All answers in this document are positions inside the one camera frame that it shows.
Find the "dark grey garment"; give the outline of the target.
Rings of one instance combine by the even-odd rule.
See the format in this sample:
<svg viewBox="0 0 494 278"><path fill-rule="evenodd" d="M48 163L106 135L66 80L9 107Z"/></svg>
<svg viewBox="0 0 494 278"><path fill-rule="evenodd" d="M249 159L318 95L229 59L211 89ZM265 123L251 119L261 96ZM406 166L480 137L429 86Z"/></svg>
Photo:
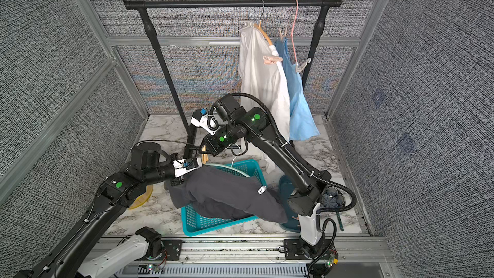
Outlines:
<svg viewBox="0 0 494 278"><path fill-rule="evenodd" d="M286 211L277 193L269 188L262 194L256 178L235 176L206 166L192 171L183 184L168 187L173 205L180 209L191 204L206 218L240 220L257 216L262 220L285 223Z"/></svg>

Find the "light blue t-shirt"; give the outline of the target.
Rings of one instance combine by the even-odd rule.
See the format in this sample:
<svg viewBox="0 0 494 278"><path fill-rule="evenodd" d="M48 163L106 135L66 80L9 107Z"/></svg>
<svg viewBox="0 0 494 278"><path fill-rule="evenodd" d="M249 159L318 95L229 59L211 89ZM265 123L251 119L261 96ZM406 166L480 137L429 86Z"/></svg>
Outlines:
<svg viewBox="0 0 494 278"><path fill-rule="evenodd" d="M292 64L286 38L278 38L275 42L276 50L283 59L283 69L289 93L289 139L307 140L319 136L319 130L313 119L310 107L303 94L302 79Z"/></svg>

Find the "white t-shirt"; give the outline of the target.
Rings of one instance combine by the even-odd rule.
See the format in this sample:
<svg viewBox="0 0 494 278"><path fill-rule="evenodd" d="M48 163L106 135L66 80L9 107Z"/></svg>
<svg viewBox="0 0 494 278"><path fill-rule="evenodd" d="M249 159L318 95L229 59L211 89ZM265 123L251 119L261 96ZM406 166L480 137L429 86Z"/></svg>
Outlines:
<svg viewBox="0 0 494 278"><path fill-rule="evenodd" d="M265 65L264 56L280 57L258 24L240 32L238 72L241 92L267 106L285 140L289 140L289 93L282 63Z"/></svg>

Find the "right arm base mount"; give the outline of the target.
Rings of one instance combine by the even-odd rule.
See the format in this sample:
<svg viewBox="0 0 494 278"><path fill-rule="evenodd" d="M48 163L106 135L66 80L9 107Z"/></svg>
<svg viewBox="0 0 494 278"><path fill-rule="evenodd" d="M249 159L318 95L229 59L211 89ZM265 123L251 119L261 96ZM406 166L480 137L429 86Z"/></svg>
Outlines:
<svg viewBox="0 0 494 278"><path fill-rule="evenodd" d="M324 251L322 245L311 246L301 239L285 239L283 245L277 249L286 260L313 260Z"/></svg>

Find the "pink clothes hanger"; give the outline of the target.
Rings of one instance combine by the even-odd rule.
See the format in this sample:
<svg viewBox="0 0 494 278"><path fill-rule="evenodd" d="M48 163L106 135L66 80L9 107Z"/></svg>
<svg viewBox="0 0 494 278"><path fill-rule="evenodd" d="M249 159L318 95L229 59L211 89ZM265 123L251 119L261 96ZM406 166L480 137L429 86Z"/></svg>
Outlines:
<svg viewBox="0 0 494 278"><path fill-rule="evenodd" d="M297 51L296 51L296 48L295 48L294 33L295 33L295 26L296 26L297 19L298 19L298 11L299 11L299 1L298 0L295 0L295 14L293 16L293 21L292 21L292 29L291 29L291 32L290 32L290 41L291 41L292 49L293 49L293 58L294 58L295 64L297 66L298 66L298 57L297 57Z"/></svg>

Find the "yellow clothespin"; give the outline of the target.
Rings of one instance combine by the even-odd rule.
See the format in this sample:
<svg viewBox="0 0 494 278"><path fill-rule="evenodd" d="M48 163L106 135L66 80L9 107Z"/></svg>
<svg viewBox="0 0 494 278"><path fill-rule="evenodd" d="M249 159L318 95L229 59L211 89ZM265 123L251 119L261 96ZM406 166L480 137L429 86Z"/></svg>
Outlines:
<svg viewBox="0 0 494 278"><path fill-rule="evenodd" d="M201 160L202 164L206 164L209 161L209 156L207 154L202 154Z"/></svg>

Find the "grey white hooked clothespin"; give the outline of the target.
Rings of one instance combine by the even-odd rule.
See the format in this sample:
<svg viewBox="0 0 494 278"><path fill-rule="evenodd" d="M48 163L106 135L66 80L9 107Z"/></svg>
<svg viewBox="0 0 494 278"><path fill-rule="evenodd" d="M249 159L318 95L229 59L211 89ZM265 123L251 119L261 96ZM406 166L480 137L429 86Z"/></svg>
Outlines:
<svg viewBox="0 0 494 278"><path fill-rule="evenodd" d="M238 32L242 32L244 30L248 30L249 28L254 28L255 22L254 21L242 21L241 24L243 25Z"/></svg>

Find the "teal plastic basket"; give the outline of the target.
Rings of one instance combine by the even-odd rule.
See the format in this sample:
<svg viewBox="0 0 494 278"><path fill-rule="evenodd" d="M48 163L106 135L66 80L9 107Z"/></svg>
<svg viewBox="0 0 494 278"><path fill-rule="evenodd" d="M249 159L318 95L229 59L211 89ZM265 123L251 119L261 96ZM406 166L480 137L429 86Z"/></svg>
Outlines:
<svg viewBox="0 0 494 278"><path fill-rule="evenodd" d="M266 185L266 181L262 173L261 167L259 166L259 163L256 160L252 160L252 159L243 160L240 162L234 162L232 165L236 169L239 169L245 172L246 174L248 174L251 178L256 178L261 185L263 186ZM230 173L231 175L242 176L228 169L223 169L219 167L215 167L215 168L219 169L220 171ZM240 220L206 218L200 215L199 213L197 213L191 204L181 208L181 221L182 221L183 233L189 237L203 235L212 231L220 230L227 227L232 227L256 219L257 216L249 216L247 218L243 218Z"/></svg>

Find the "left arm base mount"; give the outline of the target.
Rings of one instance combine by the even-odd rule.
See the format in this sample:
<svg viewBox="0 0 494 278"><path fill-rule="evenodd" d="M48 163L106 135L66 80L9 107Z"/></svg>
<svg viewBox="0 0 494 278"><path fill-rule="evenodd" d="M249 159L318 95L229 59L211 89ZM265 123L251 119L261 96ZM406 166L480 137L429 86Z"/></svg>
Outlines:
<svg viewBox="0 0 494 278"><path fill-rule="evenodd" d="M147 254L143 257L149 261L178 261L182 250L183 241L180 239L162 239L154 241L148 247Z"/></svg>

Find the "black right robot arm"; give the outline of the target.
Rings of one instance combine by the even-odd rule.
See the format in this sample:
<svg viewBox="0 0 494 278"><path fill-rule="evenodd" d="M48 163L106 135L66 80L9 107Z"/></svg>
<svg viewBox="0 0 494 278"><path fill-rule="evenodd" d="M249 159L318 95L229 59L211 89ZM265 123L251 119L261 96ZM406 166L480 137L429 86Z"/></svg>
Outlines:
<svg viewBox="0 0 494 278"><path fill-rule="evenodd" d="M316 222L316 211L321 207L325 181L331 178L301 157L286 140L270 109L257 97L247 93L231 93L218 99L210 109L225 123L214 135L204 137L205 152L214 156L227 146L243 138L260 149L286 175L295 188L287 203L298 215L301 240L314 249L324 241Z"/></svg>

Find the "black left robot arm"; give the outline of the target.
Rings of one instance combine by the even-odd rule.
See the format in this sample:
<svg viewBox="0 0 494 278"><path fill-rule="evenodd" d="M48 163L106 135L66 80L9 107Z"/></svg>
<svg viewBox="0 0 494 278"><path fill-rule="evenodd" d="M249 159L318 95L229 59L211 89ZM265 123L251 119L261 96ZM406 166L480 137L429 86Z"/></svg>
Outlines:
<svg viewBox="0 0 494 278"><path fill-rule="evenodd" d="M134 260L160 257L160 235L144 229L110 253L86 261L106 230L149 185L167 180L179 184L184 175L202 165L200 158L179 159L167 154L158 143L137 143L130 161L100 184L88 210L64 239L36 266L18 271L16 277L111 277Z"/></svg>

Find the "mint green hanger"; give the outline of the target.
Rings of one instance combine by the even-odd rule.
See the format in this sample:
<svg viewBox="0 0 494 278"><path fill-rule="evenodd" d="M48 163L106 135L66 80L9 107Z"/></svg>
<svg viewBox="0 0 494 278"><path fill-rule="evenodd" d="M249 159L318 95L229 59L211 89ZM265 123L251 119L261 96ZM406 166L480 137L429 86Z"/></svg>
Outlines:
<svg viewBox="0 0 494 278"><path fill-rule="evenodd" d="M221 165L221 164L218 164L218 163L212 163L212 162L207 162L206 164L204 164L205 166L212 166L212 167L219 167L219 168L223 168L223 169L228 169L228 170L231 170L231 171L234 171L244 177L247 177L249 178L250 176L248 174L246 174L245 172L239 170L239 169L236 169L235 167L233 167L233 165L229 166L229 165Z"/></svg>

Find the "beige clothespin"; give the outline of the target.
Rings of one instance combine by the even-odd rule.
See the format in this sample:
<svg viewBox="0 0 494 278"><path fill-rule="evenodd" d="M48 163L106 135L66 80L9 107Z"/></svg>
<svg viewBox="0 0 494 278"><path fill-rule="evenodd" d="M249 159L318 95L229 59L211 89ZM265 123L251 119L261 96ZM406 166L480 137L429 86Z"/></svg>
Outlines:
<svg viewBox="0 0 494 278"><path fill-rule="evenodd" d="M311 63L311 58L306 59L303 63L296 63L296 72L303 73L306 67Z"/></svg>

